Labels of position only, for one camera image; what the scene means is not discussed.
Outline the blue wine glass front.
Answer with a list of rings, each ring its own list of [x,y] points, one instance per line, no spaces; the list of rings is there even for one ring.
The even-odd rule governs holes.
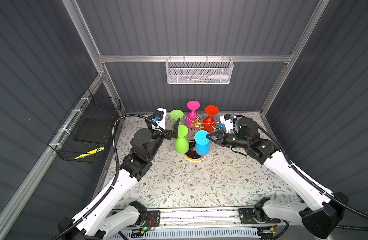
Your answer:
[[[206,156],[210,152],[210,140],[207,138],[207,131],[198,131],[195,134],[196,153],[200,156]]]

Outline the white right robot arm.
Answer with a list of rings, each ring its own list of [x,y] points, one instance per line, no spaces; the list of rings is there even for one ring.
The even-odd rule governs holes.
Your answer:
[[[313,180],[285,156],[284,150],[269,136],[260,137],[262,127],[253,119],[237,116],[238,127],[231,133],[218,130],[207,135],[213,143],[230,148],[244,149],[244,155],[258,161],[285,181],[301,198],[299,204],[286,204],[264,197],[251,212],[254,220],[263,224],[280,219],[304,226],[314,236],[325,239],[343,219],[348,198],[341,192],[333,193]]]

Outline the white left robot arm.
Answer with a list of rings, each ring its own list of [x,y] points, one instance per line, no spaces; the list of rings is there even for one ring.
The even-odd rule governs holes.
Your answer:
[[[132,189],[152,166],[152,161],[162,142],[178,138],[179,122],[172,130],[165,130],[165,117],[160,113],[143,117],[148,127],[138,130],[130,141],[129,154],[119,161],[114,147],[116,172],[106,187],[71,220],[64,218],[59,224],[58,240],[106,240],[134,224],[141,225],[147,208],[138,201],[131,202],[124,210],[109,216],[113,207]]]

